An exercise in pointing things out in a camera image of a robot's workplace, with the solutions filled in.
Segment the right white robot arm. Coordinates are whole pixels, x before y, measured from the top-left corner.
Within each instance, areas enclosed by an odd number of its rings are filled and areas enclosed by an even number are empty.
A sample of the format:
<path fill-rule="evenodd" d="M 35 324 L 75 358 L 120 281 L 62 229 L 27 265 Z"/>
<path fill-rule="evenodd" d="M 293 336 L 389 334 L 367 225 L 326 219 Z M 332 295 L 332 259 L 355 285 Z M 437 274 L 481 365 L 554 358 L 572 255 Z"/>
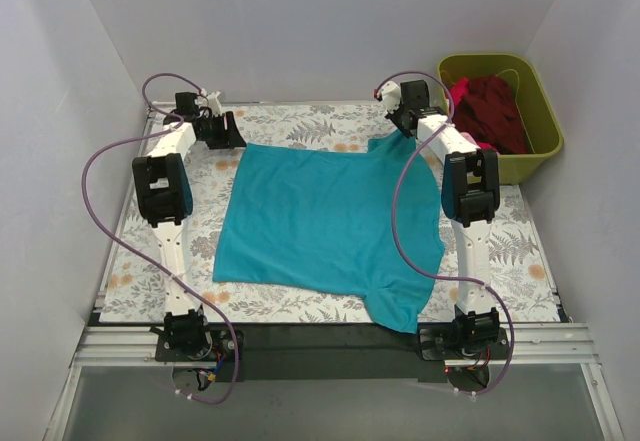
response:
<path fill-rule="evenodd" d="M 475 358 L 500 337 L 499 313 L 488 291 L 489 235 L 500 205 L 497 153 L 481 149 L 432 107 L 424 80 L 388 80 L 377 89 L 376 99 L 403 135 L 429 148 L 443 164 L 441 206 L 456 242 L 458 295 L 452 321 L 419 331 L 421 348 L 431 359 L 453 354 Z"/>

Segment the teal t shirt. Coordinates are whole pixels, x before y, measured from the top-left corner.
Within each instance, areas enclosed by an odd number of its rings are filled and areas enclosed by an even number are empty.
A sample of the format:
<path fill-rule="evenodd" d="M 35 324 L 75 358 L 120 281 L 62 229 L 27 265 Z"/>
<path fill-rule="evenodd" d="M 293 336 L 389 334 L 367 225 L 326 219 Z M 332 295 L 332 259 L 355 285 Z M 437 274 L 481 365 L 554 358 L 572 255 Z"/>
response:
<path fill-rule="evenodd" d="M 364 153 L 249 145 L 214 280 L 355 296 L 373 322 L 415 332 L 445 247 L 440 191 L 414 149 L 400 133 Z"/>

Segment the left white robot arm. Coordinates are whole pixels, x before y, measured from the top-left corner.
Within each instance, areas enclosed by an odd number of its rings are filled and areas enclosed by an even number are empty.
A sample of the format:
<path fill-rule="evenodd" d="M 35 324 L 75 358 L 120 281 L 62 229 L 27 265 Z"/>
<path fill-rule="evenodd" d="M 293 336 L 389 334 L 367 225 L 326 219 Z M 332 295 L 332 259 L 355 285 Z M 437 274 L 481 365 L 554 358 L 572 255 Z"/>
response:
<path fill-rule="evenodd" d="M 184 287 L 190 284 L 188 271 L 187 219 L 193 213 L 193 195 L 185 168 L 185 159 L 196 142 L 211 150 L 233 150 L 247 146 L 237 127 L 234 113 L 220 103 L 218 91 L 180 92 L 175 95 L 172 112 L 183 122 L 168 115 L 164 129 L 150 152 L 132 162 L 134 187 L 140 215 L 152 228 L 159 247 L 160 263 L 179 282 L 165 283 L 165 311 L 173 316 L 197 312 L 202 303 Z"/>

